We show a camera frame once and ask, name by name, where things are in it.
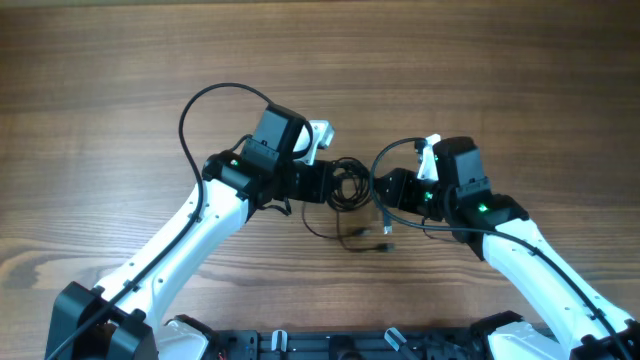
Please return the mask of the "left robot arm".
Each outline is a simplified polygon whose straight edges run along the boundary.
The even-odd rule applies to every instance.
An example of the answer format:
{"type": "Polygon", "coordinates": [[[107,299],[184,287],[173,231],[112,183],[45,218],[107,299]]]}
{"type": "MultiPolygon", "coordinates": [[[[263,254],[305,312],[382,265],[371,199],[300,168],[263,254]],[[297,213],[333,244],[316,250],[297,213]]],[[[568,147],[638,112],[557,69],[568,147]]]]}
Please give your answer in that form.
{"type": "Polygon", "coordinates": [[[88,289],[70,283],[56,298],[48,359],[214,359],[215,331],[165,313],[204,260],[258,210],[289,213],[289,201],[322,203],[330,164],[316,153],[335,131],[279,105],[256,130],[211,155],[182,207],[125,264],[88,289]]]}

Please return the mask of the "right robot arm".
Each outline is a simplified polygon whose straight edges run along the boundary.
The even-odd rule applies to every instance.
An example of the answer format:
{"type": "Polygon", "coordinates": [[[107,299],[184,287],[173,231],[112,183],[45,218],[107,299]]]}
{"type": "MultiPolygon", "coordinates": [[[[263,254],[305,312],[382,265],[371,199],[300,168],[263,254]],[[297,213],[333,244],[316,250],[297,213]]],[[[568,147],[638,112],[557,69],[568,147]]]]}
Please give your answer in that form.
{"type": "Polygon", "coordinates": [[[513,312],[472,327],[490,359],[636,359],[639,323],[591,287],[549,245],[529,213],[496,194],[469,137],[413,138],[417,171],[371,175],[383,215],[425,232],[449,232],[505,276],[549,328],[537,332],[513,312]]]}

